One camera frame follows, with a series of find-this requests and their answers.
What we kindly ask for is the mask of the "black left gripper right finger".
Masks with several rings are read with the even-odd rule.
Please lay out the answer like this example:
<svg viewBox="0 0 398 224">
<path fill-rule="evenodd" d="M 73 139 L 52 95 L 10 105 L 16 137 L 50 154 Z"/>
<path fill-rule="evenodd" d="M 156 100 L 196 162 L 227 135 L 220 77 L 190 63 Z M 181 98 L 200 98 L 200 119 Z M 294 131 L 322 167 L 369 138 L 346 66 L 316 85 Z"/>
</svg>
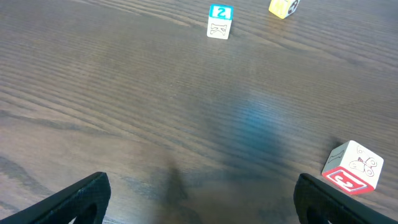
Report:
<svg viewBox="0 0 398 224">
<path fill-rule="evenodd" d="M 294 205 L 301 224 L 397 224 L 307 173 L 298 177 Z"/>
</svg>

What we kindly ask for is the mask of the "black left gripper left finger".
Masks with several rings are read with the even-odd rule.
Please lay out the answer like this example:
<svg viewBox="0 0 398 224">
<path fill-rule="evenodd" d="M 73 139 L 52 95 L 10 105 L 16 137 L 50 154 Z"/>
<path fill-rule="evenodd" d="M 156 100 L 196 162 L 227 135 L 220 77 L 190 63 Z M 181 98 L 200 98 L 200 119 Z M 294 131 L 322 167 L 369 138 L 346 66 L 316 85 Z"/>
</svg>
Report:
<svg viewBox="0 0 398 224">
<path fill-rule="evenodd" d="M 1 220 L 1 224 L 102 224 L 111 197 L 105 172 L 95 172 L 44 200 Z"/>
</svg>

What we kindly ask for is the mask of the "blue number 2 block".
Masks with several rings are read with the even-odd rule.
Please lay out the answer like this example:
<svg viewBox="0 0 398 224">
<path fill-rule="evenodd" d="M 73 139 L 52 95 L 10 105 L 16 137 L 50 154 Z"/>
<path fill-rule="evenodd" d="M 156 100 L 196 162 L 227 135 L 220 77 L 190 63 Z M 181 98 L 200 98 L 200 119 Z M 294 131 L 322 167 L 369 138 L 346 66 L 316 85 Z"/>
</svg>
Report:
<svg viewBox="0 0 398 224">
<path fill-rule="evenodd" d="M 208 16 L 207 37 L 228 40 L 233 12 L 233 6 L 212 4 Z"/>
</svg>

